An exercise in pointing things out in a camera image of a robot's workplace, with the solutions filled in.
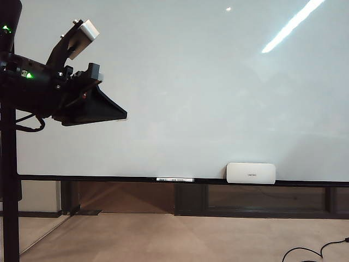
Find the label on marker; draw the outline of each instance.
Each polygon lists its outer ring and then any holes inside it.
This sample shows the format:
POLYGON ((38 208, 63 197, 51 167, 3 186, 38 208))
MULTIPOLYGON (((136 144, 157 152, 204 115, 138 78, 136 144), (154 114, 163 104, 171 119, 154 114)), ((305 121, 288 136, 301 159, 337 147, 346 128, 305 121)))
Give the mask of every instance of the label on marker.
POLYGON ((166 181, 166 182, 194 182, 194 178, 157 177, 157 181, 166 181))

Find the glass panel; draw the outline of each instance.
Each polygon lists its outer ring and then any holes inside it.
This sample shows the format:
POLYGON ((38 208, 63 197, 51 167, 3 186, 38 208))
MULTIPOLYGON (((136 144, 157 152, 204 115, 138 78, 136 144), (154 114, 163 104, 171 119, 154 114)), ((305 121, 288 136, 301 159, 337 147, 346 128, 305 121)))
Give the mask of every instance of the glass panel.
POLYGON ((84 210, 108 213, 174 213, 175 187, 167 183, 79 183, 84 210))
POLYGON ((349 213, 349 188, 337 188, 337 209, 341 213, 349 213))
POLYGON ((304 187, 209 186, 211 208, 324 210, 324 189, 304 187))

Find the wall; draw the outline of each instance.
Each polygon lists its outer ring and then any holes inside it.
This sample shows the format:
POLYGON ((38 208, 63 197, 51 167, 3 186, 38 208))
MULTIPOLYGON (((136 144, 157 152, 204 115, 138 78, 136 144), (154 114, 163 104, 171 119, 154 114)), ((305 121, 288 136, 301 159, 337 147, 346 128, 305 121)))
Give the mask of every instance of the wall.
POLYGON ((57 181, 22 181, 20 211, 57 212, 61 210, 61 183, 57 181))

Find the black wire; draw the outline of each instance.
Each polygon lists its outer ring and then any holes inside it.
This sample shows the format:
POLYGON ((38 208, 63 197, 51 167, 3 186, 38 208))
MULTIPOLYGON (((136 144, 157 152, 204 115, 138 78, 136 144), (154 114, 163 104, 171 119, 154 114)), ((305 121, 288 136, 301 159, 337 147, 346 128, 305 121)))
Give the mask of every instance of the black wire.
POLYGON ((22 118, 20 118, 20 119, 16 119, 16 123, 22 122, 22 121, 24 121, 24 120, 27 120, 27 119, 29 119, 29 118, 31 118, 31 117, 33 117, 33 116, 35 116, 35 114, 30 114, 30 115, 27 115, 27 116, 22 117, 22 118))
POLYGON ((283 257, 283 259, 282 259, 282 262, 285 261, 286 256, 287 256, 290 252, 292 252, 293 250, 296 250, 296 249, 303 249, 303 250, 307 250, 307 251, 313 252, 314 254, 317 254, 319 257, 322 258, 322 255, 319 254, 319 253, 317 253, 317 252, 314 251, 314 250, 311 250, 311 249, 308 249, 308 248, 305 248, 305 247, 295 247, 295 248, 290 249, 289 251, 286 252, 286 254, 284 255, 284 257, 283 257))
POLYGON ((332 245, 332 244, 339 244, 339 243, 343 243, 345 242, 345 240, 342 240, 342 241, 335 241, 335 242, 330 242, 330 243, 327 243, 325 245, 323 245, 323 247, 320 249, 320 254, 321 254, 321 257, 322 257, 322 250, 327 247, 328 245, 332 245))
POLYGON ((286 254, 284 255, 284 257, 282 258, 282 262, 285 261, 286 256, 287 256, 290 252, 292 252, 293 250, 297 250, 297 249, 303 249, 303 250, 307 250, 307 251, 313 252, 313 253, 317 254, 319 257, 323 258, 322 251, 323 251, 323 249, 324 249, 325 247, 327 247, 327 246, 329 246, 329 245, 332 245, 332 244, 338 244, 338 243, 343 243, 343 242, 347 242, 346 239, 345 239, 345 240, 341 240, 341 241, 329 242, 329 243, 327 243, 327 244, 325 244, 325 245, 322 246, 322 248, 320 249, 320 253, 317 253, 316 251, 314 251, 314 250, 312 250, 312 249, 309 249, 309 248, 305 248, 305 247, 295 247, 295 248, 290 249, 289 251, 286 252, 286 254))
POLYGON ((19 130, 19 131, 23 131, 23 132, 29 132, 29 133, 34 133, 34 132, 38 132, 38 131, 41 131, 45 128, 45 121, 39 117, 39 116, 35 116, 37 118, 37 120, 40 122, 41 126, 39 128, 30 128, 30 127, 24 127, 24 126, 21 126, 19 124, 17 124, 15 127, 16 127, 16 130, 19 130))

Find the black pole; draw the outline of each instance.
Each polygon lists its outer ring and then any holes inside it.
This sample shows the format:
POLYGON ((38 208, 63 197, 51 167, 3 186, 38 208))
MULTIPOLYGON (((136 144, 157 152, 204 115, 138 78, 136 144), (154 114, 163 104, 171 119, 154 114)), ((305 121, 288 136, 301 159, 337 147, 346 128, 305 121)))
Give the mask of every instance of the black pole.
MULTIPOLYGON (((21 10, 22 4, 19 0, 0 0, 0 52, 11 52, 13 49, 21 10)), ((18 223, 18 184, 20 180, 17 174, 15 117, 14 108, 5 104, 1 105, 4 262, 20 261, 18 223)))

